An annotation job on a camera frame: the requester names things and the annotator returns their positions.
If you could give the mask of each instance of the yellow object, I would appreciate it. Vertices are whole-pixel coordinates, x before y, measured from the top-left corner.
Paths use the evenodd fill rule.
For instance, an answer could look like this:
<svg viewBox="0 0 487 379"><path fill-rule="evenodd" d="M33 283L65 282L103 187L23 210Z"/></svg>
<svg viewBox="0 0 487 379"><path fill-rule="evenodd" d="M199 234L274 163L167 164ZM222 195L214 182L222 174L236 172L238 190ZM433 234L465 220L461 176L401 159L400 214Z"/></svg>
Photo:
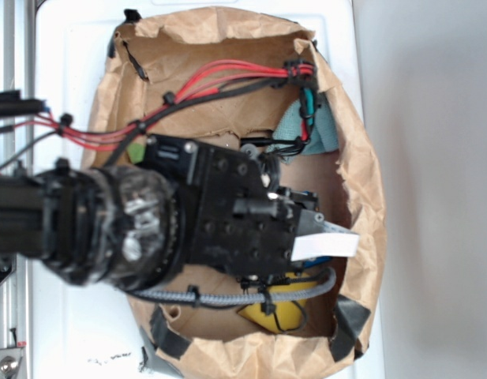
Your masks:
<svg viewBox="0 0 487 379"><path fill-rule="evenodd" d="M287 277L294 279L297 276L292 273L288 272ZM309 277L306 274L302 275L303 278ZM288 286L273 286L269 287L269 292L292 292L292 291L300 291L305 290L308 288L315 287L317 285L316 282L307 282L307 283L293 283ZM304 307L306 304L306 299L298 300L300 306ZM266 316L264 312L260 311L260 304L252 304L251 306L246 306L242 310L238 312L240 316L243 316L247 320L253 321L256 324L259 324L263 328L266 328L270 332L273 333L280 333L275 318L272 314ZM276 303L276 316L280 323L280 327L283 330L289 330L297 328L301 324L301 310L296 307L295 304L292 302L277 302Z"/></svg>

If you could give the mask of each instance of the gray braided cable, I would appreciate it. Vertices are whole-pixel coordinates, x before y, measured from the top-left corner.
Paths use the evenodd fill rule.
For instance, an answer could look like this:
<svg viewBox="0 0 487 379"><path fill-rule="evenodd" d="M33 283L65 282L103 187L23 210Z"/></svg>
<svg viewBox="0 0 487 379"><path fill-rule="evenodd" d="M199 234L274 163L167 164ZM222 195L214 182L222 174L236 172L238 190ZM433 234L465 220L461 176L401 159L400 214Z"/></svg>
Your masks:
<svg viewBox="0 0 487 379"><path fill-rule="evenodd" d="M336 272L328 268L329 278L324 283L313 288L292 292L271 292L272 302L292 302L303 298L314 298L329 292L336 283ZM173 292L173 291L154 291L142 290L133 291L131 295L141 298L149 298L157 302L195 302L196 294L193 292ZM245 295L199 295L200 304L209 304L212 306L246 306L266 302L264 294L245 294Z"/></svg>

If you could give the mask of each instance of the wire bundle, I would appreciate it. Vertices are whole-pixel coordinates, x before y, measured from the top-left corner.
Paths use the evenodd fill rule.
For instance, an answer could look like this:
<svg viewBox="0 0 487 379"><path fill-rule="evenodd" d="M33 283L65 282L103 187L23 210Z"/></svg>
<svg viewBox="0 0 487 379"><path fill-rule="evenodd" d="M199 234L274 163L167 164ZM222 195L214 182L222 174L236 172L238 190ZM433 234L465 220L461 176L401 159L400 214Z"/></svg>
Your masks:
<svg viewBox="0 0 487 379"><path fill-rule="evenodd" d="M317 90L315 66L301 60L286 62L283 68L257 65L234 59L222 59L210 62L198 69L191 78L177 91L164 95L164 105L143 118L130 122L125 128L113 132L88 132L71 127L72 118L65 114L60 121L55 121L51 113L37 114L37 119L12 126L3 126L0 133L12 132L22 126L46 126L54 131L37 137L17 152L11 159L0 166L0 170L17 160L18 156L32 148L37 142L54 134L67 138L82 148L97 152L112 152L105 166L113 165L127 146L139 135L146 134L159 120L187 107L207 103L217 99L244 95L261 88L280 88L285 84L294 84L314 93ZM297 145L284 148L283 153L298 154L302 145L309 139L311 127L303 123L301 141L280 141Z"/></svg>

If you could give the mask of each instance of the black plastic clip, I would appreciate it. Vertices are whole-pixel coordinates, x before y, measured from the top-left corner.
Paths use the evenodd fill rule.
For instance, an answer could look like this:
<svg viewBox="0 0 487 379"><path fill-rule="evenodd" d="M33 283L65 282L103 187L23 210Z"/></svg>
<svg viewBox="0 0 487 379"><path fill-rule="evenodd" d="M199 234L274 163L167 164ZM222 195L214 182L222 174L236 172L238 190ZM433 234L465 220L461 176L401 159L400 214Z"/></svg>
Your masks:
<svg viewBox="0 0 487 379"><path fill-rule="evenodd" d="M61 137L64 136L64 130L71 127L71 124L73 124L73 116L69 113L63 114L59 120L57 134Z"/></svg>
<svg viewBox="0 0 487 379"><path fill-rule="evenodd" d="M175 104L174 100L176 97L177 96L172 91L166 92L163 95L164 104L165 105L174 105Z"/></svg>
<svg viewBox="0 0 487 379"><path fill-rule="evenodd" d="M283 63L283 68L287 70L287 83L292 83L294 79L299 76L301 70L299 69L299 65L305 63L302 58L295 59L293 61L285 61Z"/></svg>
<svg viewBox="0 0 487 379"><path fill-rule="evenodd" d="M260 311L266 316L276 312L276 304L273 304L272 296L269 294L268 290L259 291L264 295L266 301L260 304Z"/></svg>
<svg viewBox="0 0 487 379"><path fill-rule="evenodd" d="M195 299L193 303L193 308L199 308L199 306L201 305L201 295L199 293L199 287L190 284L187 287L187 292L190 294L194 294Z"/></svg>
<svg viewBox="0 0 487 379"><path fill-rule="evenodd" d="M124 9L124 15L124 24L136 24L139 20L141 20L141 15L136 9Z"/></svg>
<svg viewBox="0 0 487 379"><path fill-rule="evenodd" d="M140 134L147 134L148 124L145 121L134 120L131 124L136 125L136 128L140 131Z"/></svg>

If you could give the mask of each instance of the metal frame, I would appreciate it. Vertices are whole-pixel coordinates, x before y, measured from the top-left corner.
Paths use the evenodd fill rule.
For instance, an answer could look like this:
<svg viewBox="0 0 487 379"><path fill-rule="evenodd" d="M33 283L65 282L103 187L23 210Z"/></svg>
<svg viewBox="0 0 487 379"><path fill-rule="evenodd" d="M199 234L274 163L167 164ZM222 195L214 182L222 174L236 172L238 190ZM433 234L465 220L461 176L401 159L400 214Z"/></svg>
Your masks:
<svg viewBox="0 0 487 379"><path fill-rule="evenodd" d="M24 98L34 95L35 20L39 5L35 0L0 0L0 91L19 88ZM0 160L31 139L31 129L0 137ZM25 159L26 166L31 167L32 154ZM21 379L31 373L30 282L29 262L17 257L15 273L0 286L0 355L19 354L15 358L18 362L20 358L20 375L15 373L12 377Z"/></svg>

